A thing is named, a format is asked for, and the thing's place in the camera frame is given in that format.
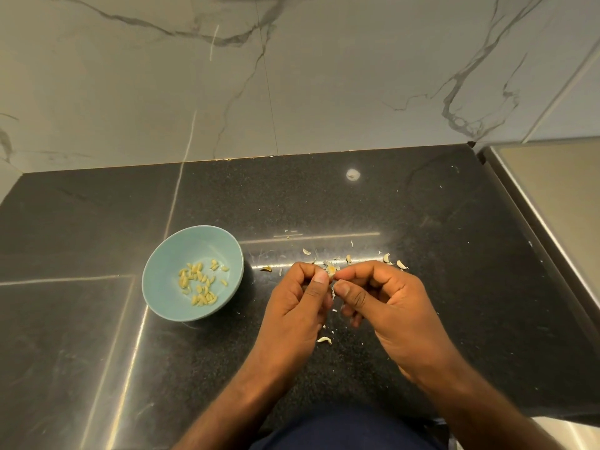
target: person's left arm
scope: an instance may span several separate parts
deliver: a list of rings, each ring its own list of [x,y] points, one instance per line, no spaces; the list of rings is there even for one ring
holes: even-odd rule
[[[246,361],[173,450],[247,446],[312,354],[332,305],[327,273],[295,263],[273,290]]]

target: dark blue clothing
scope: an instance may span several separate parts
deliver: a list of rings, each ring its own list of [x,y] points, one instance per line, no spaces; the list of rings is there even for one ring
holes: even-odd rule
[[[441,450],[424,429],[361,408],[318,410],[250,446],[250,450]]]

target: bowl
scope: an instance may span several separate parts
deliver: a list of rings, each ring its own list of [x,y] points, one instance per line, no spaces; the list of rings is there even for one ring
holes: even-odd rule
[[[211,270],[211,260],[219,263]],[[202,272],[216,276],[210,290],[217,295],[212,305],[192,305],[199,281],[190,280],[188,295],[179,287],[179,271],[203,263]],[[229,268],[223,271],[221,266]],[[227,303],[239,287],[244,274],[242,248],[233,235],[215,226],[193,226],[172,234],[163,241],[146,262],[142,275],[142,293],[148,307],[161,318],[175,322],[189,322],[217,312]]]

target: forearm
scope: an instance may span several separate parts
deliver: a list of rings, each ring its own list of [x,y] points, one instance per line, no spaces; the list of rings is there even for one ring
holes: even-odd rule
[[[420,386],[466,450],[562,450],[458,354],[438,379]]]
[[[246,360],[173,450],[222,450],[247,446],[287,389],[283,382],[259,372],[251,357]]]

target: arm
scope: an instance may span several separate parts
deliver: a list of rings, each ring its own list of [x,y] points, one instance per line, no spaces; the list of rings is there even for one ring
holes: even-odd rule
[[[337,272],[341,312],[367,318],[401,372],[423,390],[466,450],[561,450],[461,357],[415,276],[371,261]]]
[[[173,450],[247,447],[312,354],[332,305],[327,273],[294,264],[273,290],[246,361]]]

